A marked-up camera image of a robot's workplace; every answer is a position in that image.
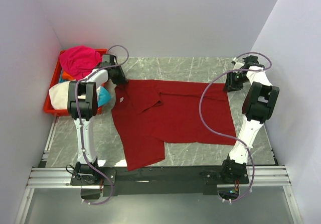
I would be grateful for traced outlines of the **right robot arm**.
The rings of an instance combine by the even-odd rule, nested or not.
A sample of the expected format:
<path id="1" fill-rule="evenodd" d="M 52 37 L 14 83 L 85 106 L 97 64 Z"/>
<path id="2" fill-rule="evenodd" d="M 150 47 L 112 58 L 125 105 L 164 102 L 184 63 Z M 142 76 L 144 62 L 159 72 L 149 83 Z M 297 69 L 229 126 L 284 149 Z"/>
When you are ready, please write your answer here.
<path id="1" fill-rule="evenodd" d="M 242 105 L 243 121 L 238 140 L 223 161 L 220 171 L 225 183 L 247 179 L 250 148 L 263 124 L 271 118 L 280 92 L 279 87 L 268 80 L 265 67 L 259 63 L 257 56 L 257 53 L 249 55 L 243 58 L 243 63 L 235 58 L 233 72 L 226 77 L 226 92 L 239 91 L 246 82 L 250 83 L 250 88 Z"/>

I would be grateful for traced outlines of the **dark red t shirt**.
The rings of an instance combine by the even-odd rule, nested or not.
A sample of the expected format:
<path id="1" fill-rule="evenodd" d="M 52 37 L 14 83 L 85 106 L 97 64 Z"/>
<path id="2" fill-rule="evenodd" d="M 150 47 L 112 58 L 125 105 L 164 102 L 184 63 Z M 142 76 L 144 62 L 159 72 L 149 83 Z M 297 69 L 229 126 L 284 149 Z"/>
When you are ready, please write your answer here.
<path id="1" fill-rule="evenodd" d="M 130 80 L 115 87 L 115 98 L 113 122 L 130 171 L 162 161 L 165 143 L 235 143 L 221 83 Z"/>

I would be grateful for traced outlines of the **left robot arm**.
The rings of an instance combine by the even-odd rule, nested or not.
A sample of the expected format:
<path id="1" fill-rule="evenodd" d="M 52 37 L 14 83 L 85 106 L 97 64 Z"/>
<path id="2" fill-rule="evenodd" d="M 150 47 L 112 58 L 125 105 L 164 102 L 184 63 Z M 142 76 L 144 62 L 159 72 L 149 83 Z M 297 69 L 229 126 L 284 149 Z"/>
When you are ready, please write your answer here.
<path id="1" fill-rule="evenodd" d="M 94 147 L 93 124 L 98 113 L 97 89 L 109 80 L 116 85 L 128 83 L 117 57 L 104 54 L 102 61 L 87 76 L 71 81 L 68 88 L 67 110 L 76 127 L 78 144 L 73 178 L 90 185 L 103 178 Z"/>

